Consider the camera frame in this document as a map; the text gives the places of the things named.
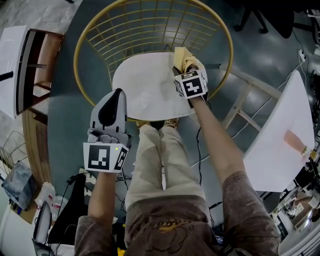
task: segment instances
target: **foot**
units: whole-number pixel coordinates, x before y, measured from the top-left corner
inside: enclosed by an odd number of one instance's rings
[[[92,183],[93,185],[96,184],[97,179],[95,176],[93,176],[91,173],[88,173],[87,170],[80,168],[79,174],[84,174],[85,175],[85,182],[86,183]]]
[[[140,128],[144,125],[148,125],[148,126],[151,126],[151,123],[150,122],[142,122],[142,121],[139,121],[139,122],[136,122],[135,123],[136,126],[138,127],[138,129],[140,130]]]
[[[177,129],[178,126],[178,118],[172,118],[164,121],[163,126],[168,126]]]
[[[84,196],[91,197],[91,195],[92,195],[92,191],[90,189],[87,189],[86,187],[84,187]]]

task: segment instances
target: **gray fabric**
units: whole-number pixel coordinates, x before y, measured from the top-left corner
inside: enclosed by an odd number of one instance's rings
[[[276,256],[280,236],[244,172],[222,186],[225,242],[252,255]],[[140,200],[127,211],[125,255],[221,255],[199,196],[173,195]],[[113,255],[110,231],[92,217],[79,219],[75,255]]]

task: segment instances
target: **leg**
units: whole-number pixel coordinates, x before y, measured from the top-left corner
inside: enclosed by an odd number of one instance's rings
[[[164,126],[160,130],[161,156],[164,164],[165,194],[196,195],[206,199],[198,178],[188,164],[182,139],[175,128]]]
[[[257,19],[259,20],[259,22],[261,23],[261,25],[263,27],[263,29],[260,29],[260,32],[262,34],[268,33],[266,23],[265,23],[264,19],[262,18],[261,13],[257,9],[253,10],[253,13],[257,17]]]
[[[140,128],[139,138],[132,181],[125,197],[127,209],[138,200],[159,197],[163,193],[160,135],[145,124]]]
[[[244,9],[244,14],[242,16],[241,24],[234,26],[234,30],[235,31],[238,32],[238,31],[241,31],[241,30],[244,29],[244,27],[245,27],[245,25],[246,25],[246,23],[247,23],[247,21],[249,19],[250,13],[251,13],[251,9],[249,9],[249,8],[245,8]]]
[[[74,245],[78,219],[84,215],[85,196],[84,188],[86,183],[86,176],[81,174],[76,177],[71,197],[60,212],[52,230],[48,237],[49,244],[65,244]]]

